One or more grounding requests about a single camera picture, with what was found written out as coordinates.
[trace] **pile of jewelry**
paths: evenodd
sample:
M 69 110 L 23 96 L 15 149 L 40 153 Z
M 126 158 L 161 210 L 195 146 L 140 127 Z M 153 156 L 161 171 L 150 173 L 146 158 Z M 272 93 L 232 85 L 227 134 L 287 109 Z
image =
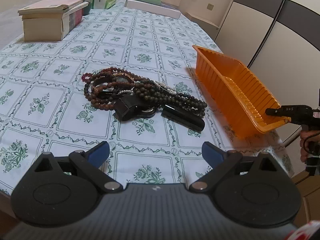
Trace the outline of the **pile of jewelry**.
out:
M 186 93 L 177 93 L 174 88 L 166 84 L 135 75 L 124 69 L 110 67 L 97 74 L 85 73 L 81 79 L 86 82 L 84 96 L 96 109 L 113 110 L 115 100 L 123 95 L 132 94 L 143 99 L 150 107 L 168 104 L 201 117 L 205 115 L 204 111 L 207 107 L 205 102 Z

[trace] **metal screw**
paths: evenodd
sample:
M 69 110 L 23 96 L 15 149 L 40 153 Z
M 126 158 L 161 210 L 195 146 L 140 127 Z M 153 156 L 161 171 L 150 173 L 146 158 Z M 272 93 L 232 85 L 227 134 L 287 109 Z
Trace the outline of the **metal screw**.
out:
M 106 189 L 110 189 L 110 190 L 118 189 L 120 186 L 121 185 L 118 182 L 115 182 L 115 181 L 110 181 L 110 182 L 107 182 L 106 184 L 104 184 L 104 187 Z
M 196 181 L 196 182 L 192 183 L 192 187 L 197 190 L 203 190 L 208 187 L 208 184 L 206 184 L 203 181 Z

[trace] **wall outlet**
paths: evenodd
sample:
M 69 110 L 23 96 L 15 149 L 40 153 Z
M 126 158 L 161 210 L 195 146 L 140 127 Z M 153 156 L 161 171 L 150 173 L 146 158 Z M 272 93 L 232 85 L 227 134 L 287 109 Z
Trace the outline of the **wall outlet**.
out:
M 208 3 L 207 9 L 208 9 L 208 10 L 210 10 L 210 11 L 212 11 L 212 9 L 213 9 L 213 6 L 214 6 L 213 4 L 211 4 L 211 3 Z

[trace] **floral tablecloth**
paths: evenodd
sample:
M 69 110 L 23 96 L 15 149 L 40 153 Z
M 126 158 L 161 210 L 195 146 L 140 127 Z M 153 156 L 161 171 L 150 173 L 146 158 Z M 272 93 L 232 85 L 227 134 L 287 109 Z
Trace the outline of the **floral tablecloth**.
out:
M 187 183 L 211 167 L 201 156 L 204 141 L 245 155 L 271 153 L 292 173 L 277 134 L 244 140 L 228 125 L 194 68 L 197 44 L 220 51 L 195 23 L 124 7 L 92 10 L 60 42 L 17 39 L 0 52 L 0 189 L 11 194 L 43 151 L 66 156 L 100 141 L 110 144 L 103 171 L 122 183 Z M 114 111 L 90 107 L 81 75 L 107 66 L 165 82 L 209 104 L 205 128 L 195 132 L 161 116 L 119 122 Z

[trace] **orange plastic basket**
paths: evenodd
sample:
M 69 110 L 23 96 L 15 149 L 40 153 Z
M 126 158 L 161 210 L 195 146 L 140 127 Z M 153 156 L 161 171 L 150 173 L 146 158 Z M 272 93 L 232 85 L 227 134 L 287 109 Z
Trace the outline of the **orange plastic basket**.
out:
M 280 104 L 240 61 L 196 45 L 196 75 L 240 138 L 266 133 L 290 121 L 265 114 Z

